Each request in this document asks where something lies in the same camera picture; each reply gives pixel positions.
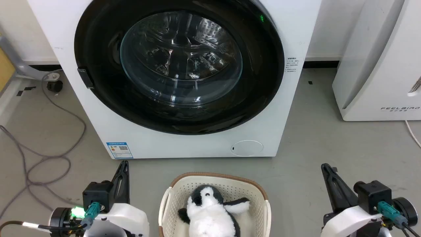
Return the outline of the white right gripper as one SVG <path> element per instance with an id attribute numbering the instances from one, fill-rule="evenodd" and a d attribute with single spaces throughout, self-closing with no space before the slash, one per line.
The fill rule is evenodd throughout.
<path id="1" fill-rule="evenodd" d="M 325 214 L 321 231 L 322 237 L 356 237 L 357 231 L 374 220 L 380 222 L 379 232 L 376 237 L 384 237 L 384 227 L 381 221 L 382 215 L 374 206 L 371 210 L 373 215 L 366 212 L 362 207 L 356 206 L 358 198 L 347 186 L 346 182 L 337 174 L 337 168 L 327 163 L 321 165 L 326 189 L 333 213 Z"/>

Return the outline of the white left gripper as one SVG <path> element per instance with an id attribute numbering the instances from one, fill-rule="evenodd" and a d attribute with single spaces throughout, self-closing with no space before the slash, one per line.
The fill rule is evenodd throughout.
<path id="1" fill-rule="evenodd" d="M 130 205 L 128 161 L 120 162 L 113 182 L 114 204 L 108 213 L 99 214 L 84 237 L 149 237 L 146 213 Z"/>

